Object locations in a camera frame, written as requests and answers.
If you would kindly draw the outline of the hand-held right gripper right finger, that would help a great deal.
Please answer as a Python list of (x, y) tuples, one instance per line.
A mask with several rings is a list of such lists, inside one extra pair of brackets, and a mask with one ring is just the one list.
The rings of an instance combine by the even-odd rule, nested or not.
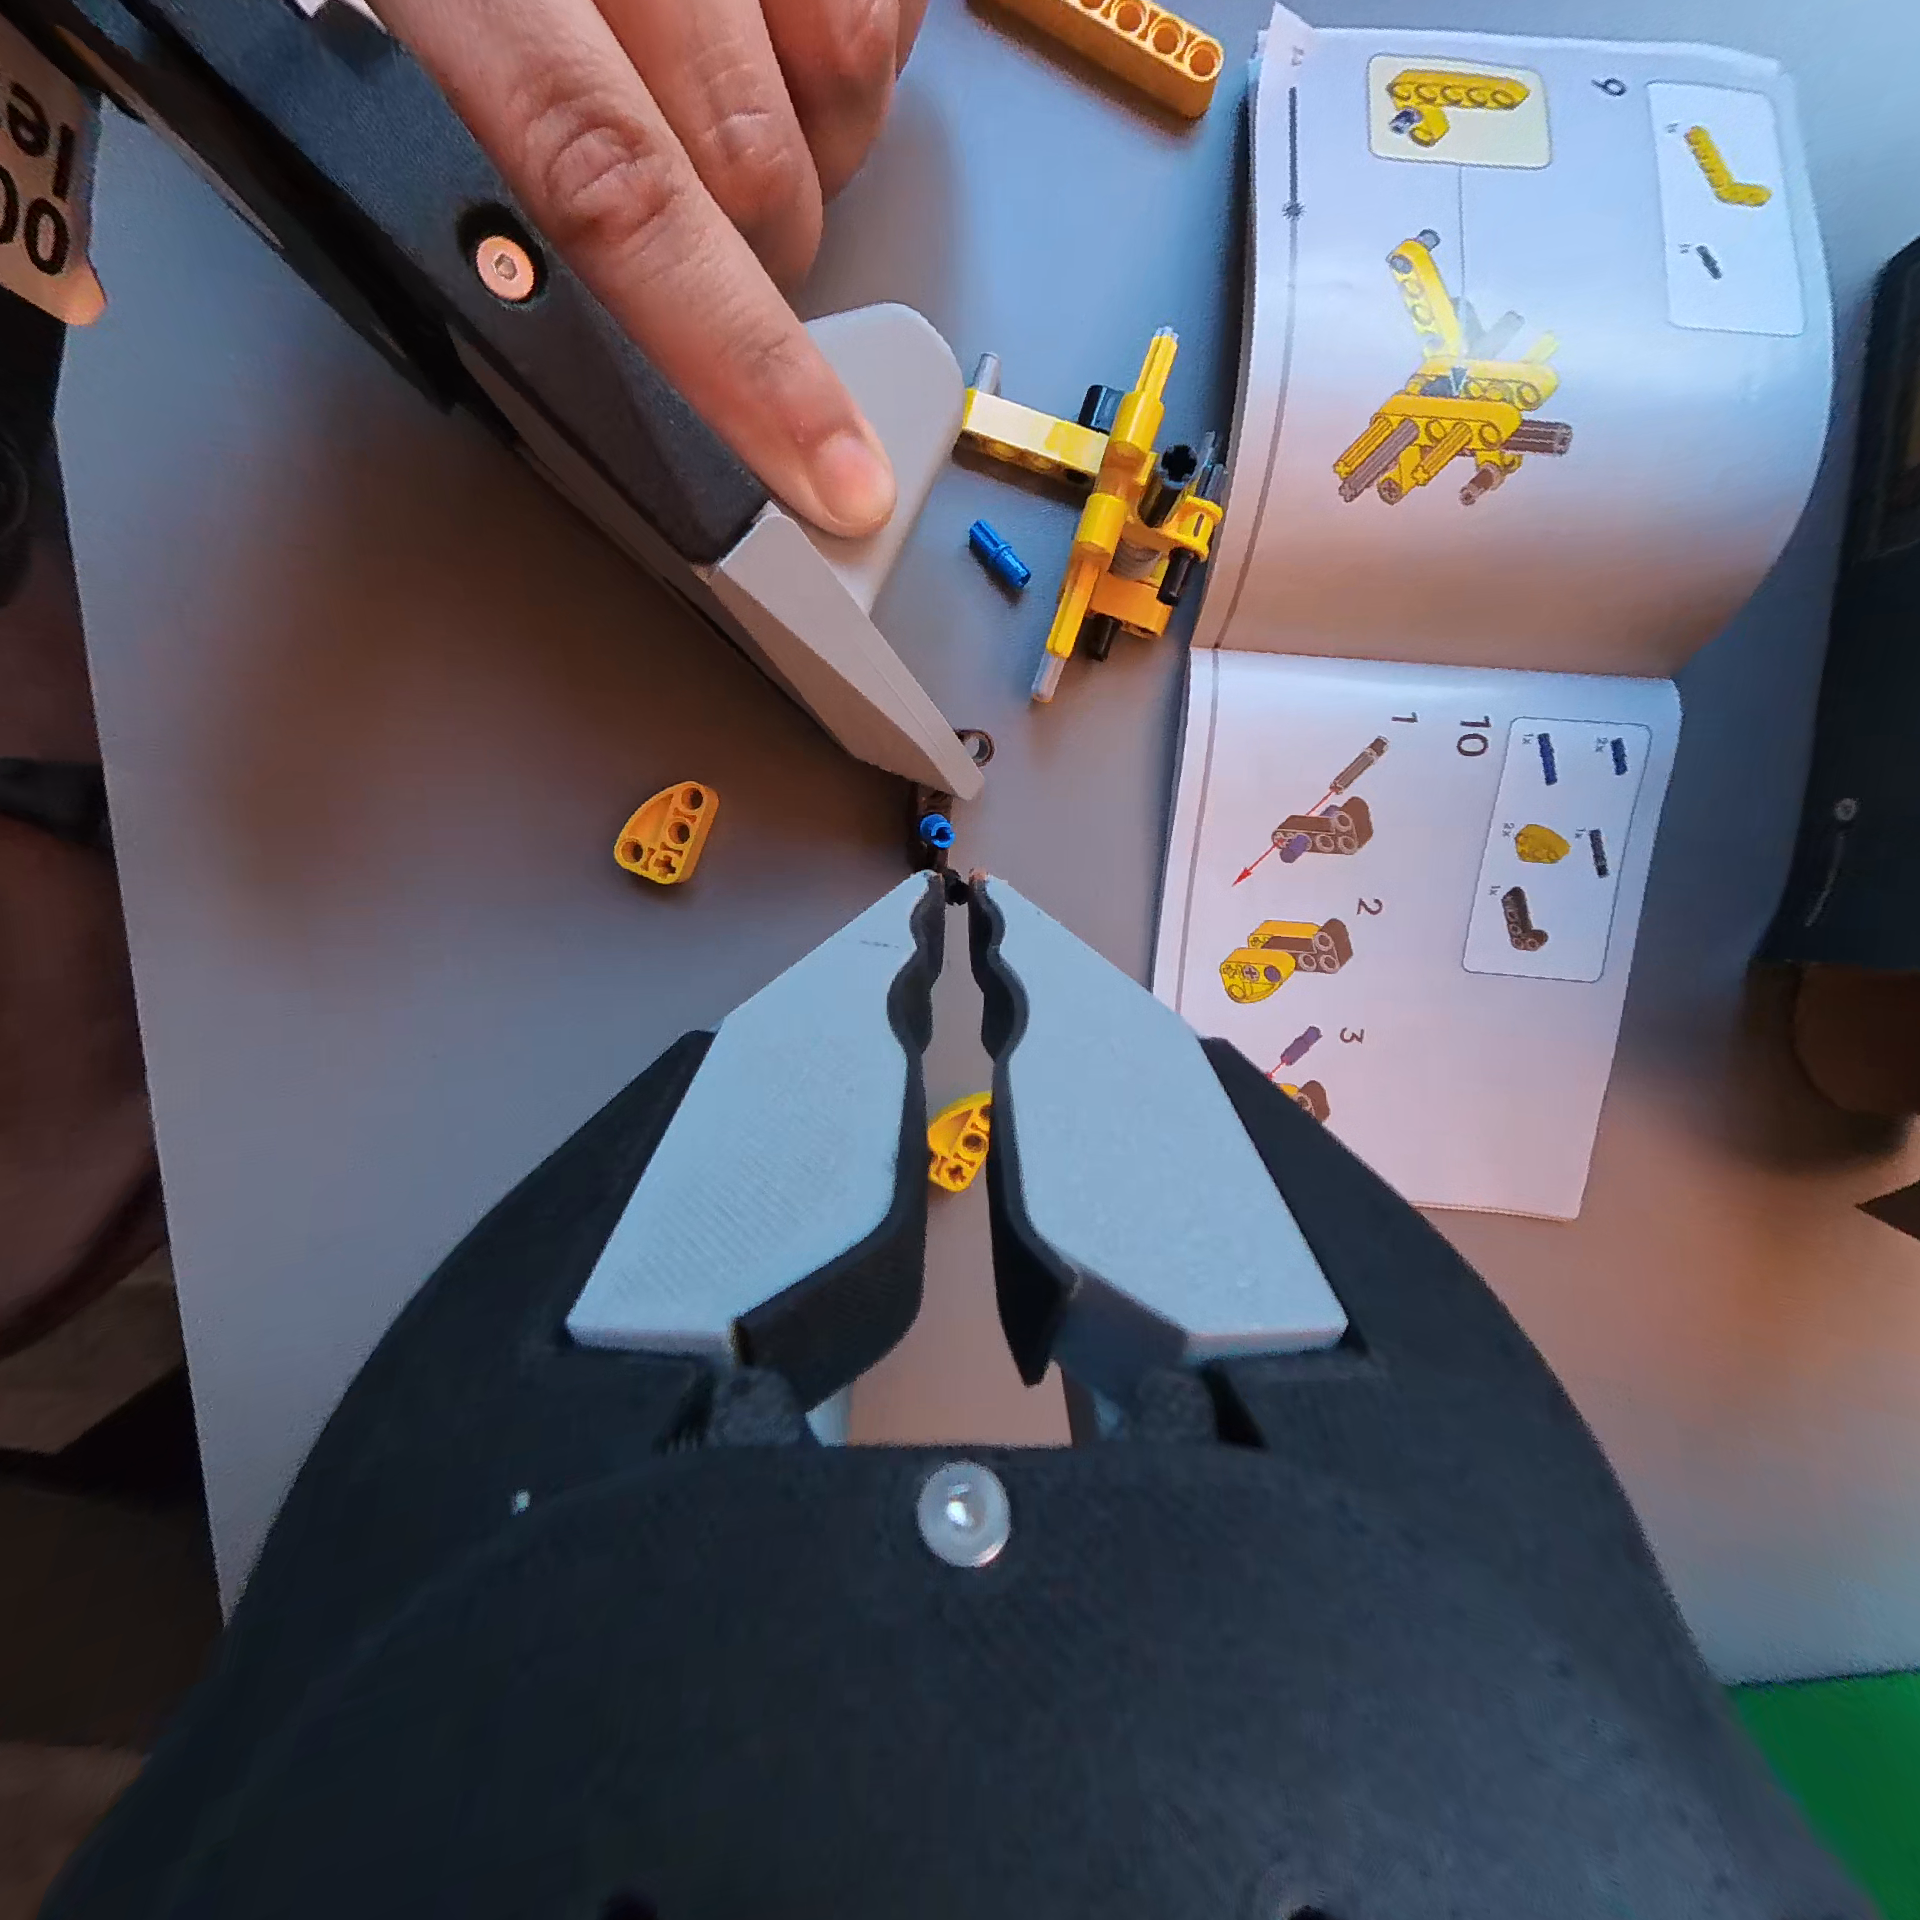
[(1348, 1331), (1199, 1037), (1006, 881), (968, 882), (999, 1324), (1118, 1436), (1255, 1444), (1214, 1369)]

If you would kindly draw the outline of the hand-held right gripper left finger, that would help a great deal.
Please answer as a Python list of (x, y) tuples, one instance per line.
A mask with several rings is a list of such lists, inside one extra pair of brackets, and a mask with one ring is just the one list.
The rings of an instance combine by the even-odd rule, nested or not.
[(711, 1042), (566, 1317), (586, 1347), (780, 1375), (805, 1409), (915, 1324), (947, 895), (900, 882)]

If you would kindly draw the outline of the black angled lego beam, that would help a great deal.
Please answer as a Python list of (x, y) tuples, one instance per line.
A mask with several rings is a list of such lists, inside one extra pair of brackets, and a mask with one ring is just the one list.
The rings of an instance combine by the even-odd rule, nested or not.
[(915, 874), (934, 874), (948, 905), (966, 905), (968, 881), (952, 867), (955, 796), (926, 783), (908, 785), (908, 865)]

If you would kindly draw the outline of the yellow lego assembly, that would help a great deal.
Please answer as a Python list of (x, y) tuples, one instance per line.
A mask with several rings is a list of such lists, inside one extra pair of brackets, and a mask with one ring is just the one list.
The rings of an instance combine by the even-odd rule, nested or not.
[(1208, 562), (1226, 489), (1215, 439), (1159, 445), (1178, 353), (1178, 332), (1156, 330), (1134, 386), (1090, 386), (1075, 421), (1000, 399), (999, 356), (975, 362), (959, 441), (1047, 479), (1088, 482), (1030, 688), (1038, 704), (1053, 699), (1075, 655), (1101, 660), (1118, 633), (1164, 635)]

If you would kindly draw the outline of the yellow straight lego beam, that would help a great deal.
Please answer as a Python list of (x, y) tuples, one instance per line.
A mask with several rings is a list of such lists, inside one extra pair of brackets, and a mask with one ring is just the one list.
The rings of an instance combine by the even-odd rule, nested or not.
[(1226, 66), (1220, 41), (1156, 3), (996, 3), (1187, 122), (1208, 113)]

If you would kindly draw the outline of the dark lego box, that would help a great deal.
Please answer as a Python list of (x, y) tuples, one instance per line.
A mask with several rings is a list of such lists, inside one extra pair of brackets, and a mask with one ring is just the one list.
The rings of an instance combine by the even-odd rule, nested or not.
[(1848, 1113), (1918, 1113), (1918, 245), (1869, 312), (1848, 519), (1791, 867), (1760, 957)]

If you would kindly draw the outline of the person's left hand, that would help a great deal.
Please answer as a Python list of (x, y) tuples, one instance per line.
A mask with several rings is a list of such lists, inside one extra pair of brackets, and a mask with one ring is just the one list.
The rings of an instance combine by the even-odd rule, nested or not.
[(882, 128), (923, 3), (384, 3), (542, 235), (796, 515), (895, 505), (789, 305)]

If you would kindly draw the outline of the white instruction booklet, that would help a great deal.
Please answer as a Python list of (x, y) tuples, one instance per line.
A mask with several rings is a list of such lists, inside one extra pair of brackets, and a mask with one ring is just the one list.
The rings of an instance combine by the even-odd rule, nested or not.
[(1674, 674), (1829, 425), (1791, 85), (1277, 8), (1248, 261), (1156, 995), (1411, 1203), (1575, 1219)]

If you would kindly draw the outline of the green plastic bin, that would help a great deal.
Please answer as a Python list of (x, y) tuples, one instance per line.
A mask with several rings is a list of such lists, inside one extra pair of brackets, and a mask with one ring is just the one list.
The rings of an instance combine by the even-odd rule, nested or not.
[(1728, 1688), (1747, 1732), (1885, 1919), (1918, 1916), (1918, 1672)]

